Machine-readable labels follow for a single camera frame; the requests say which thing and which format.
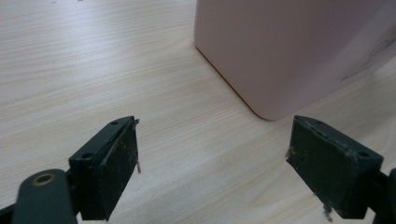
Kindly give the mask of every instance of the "pink box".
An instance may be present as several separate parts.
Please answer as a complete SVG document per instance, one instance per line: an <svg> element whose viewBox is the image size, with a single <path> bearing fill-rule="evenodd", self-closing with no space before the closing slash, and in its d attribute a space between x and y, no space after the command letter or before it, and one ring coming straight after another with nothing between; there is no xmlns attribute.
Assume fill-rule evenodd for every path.
<svg viewBox="0 0 396 224"><path fill-rule="evenodd" d="M194 38L257 115L281 119L396 55L396 1L198 0Z"/></svg>

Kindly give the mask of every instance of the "light wood surface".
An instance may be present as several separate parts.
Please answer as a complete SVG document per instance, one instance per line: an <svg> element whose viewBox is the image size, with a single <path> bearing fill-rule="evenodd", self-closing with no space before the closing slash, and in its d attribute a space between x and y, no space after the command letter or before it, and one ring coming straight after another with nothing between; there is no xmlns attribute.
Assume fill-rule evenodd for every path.
<svg viewBox="0 0 396 224"><path fill-rule="evenodd" d="M292 116L258 118L193 44L193 0L0 2L0 207L135 115L142 174L108 223L328 223L285 162ZM296 114L396 167L396 60ZM372 223L343 220L333 223Z"/></svg>

